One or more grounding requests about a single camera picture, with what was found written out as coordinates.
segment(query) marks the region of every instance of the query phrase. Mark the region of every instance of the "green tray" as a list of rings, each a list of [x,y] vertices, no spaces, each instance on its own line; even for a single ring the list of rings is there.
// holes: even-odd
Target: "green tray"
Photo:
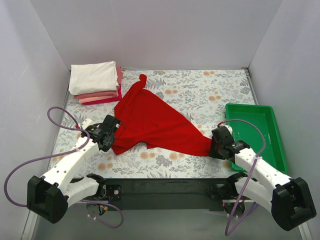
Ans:
[[[261,154],[262,158],[279,172],[287,173],[285,154],[272,107],[228,103],[225,110],[227,120],[246,120],[260,129],[266,141],[266,148]],[[261,136],[252,126],[237,121],[228,122],[228,124],[233,129],[232,136],[235,141],[245,141],[256,153],[262,148]],[[232,163],[232,169],[240,172],[245,171],[234,163]]]

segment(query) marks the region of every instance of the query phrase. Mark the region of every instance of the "floral tablecloth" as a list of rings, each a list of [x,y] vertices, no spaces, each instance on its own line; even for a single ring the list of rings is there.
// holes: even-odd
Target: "floral tablecloth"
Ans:
[[[147,76],[146,89],[183,114],[200,132],[211,138],[211,130],[225,119],[227,103],[255,104],[244,70],[125,70],[122,95]],[[81,105],[69,95],[66,109],[79,123],[89,118],[102,122],[107,114],[114,115],[118,102]],[[62,124],[73,126],[65,114]],[[80,134],[60,129],[53,153],[72,148]],[[49,168],[62,157],[51,159]],[[92,157],[75,177],[90,173],[104,178],[226,178],[230,176],[230,162],[211,157],[192,156],[163,148],[147,149],[139,143],[129,151],[116,156],[110,149]]]

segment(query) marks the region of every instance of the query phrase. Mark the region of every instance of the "white folded cloth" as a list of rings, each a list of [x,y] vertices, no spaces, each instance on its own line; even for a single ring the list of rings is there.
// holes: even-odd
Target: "white folded cloth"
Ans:
[[[72,95],[116,91],[117,79],[115,61],[71,65],[69,91]]]

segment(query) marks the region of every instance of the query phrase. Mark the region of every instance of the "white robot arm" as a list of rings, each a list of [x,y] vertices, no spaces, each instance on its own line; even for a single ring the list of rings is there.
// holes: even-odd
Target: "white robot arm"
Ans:
[[[89,174],[83,179],[72,180],[80,168],[100,150],[106,152],[115,141],[114,133],[120,121],[107,115],[103,123],[96,124],[86,119],[82,128],[90,134],[89,142],[82,149],[88,137],[82,134],[71,150],[75,152],[66,155],[41,177],[33,176],[27,185],[27,208],[51,223],[58,222],[66,213],[68,207],[88,197],[102,197],[106,194],[105,180],[95,174]]]
[[[245,142],[235,141],[231,134],[230,126],[214,129],[209,155],[229,159],[250,172],[256,153]],[[218,195],[236,198],[247,177],[243,172],[230,176]],[[243,196],[267,209],[282,229],[289,231],[317,215],[308,184],[302,178],[293,179],[279,172],[262,157],[257,158],[251,177]]]

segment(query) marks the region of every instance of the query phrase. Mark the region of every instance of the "folded clothes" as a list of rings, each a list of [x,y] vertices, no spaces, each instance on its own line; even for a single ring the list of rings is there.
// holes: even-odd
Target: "folded clothes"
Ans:
[[[79,99],[80,104],[88,103],[88,102],[93,102],[93,101],[98,101],[98,100],[103,100],[103,99],[111,99],[111,98],[116,98],[118,97],[118,92],[116,91],[116,95],[107,95],[107,96],[93,96],[93,97],[86,97],[86,98],[81,98]]]
[[[120,85],[122,82],[122,77],[124,73],[121,71],[121,67],[117,66],[117,82]],[[98,91],[98,92],[92,92],[92,93],[84,93],[73,96],[74,99],[85,99],[85,98],[93,98],[93,97],[101,97],[101,96],[109,96],[112,95],[113,97],[116,97],[118,94],[119,86],[116,87],[116,91]]]
[[[122,94],[121,94],[121,85],[120,85],[120,87],[118,89],[118,96],[117,97],[112,97],[112,98],[107,98],[107,99],[102,99],[102,100],[97,100],[97,101],[89,101],[89,102],[84,102],[82,104],[83,105],[105,104],[105,103],[120,101],[121,99],[122,99]]]
[[[115,61],[71,65],[69,91],[72,95],[116,91],[117,80]]]
[[[93,93],[84,93],[80,95],[73,96],[74,99],[86,99],[86,98],[94,98],[94,97],[101,97],[101,96],[111,96],[112,98],[118,95],[118,89],[120,86],[116,87],[116,91],[98,91]]]

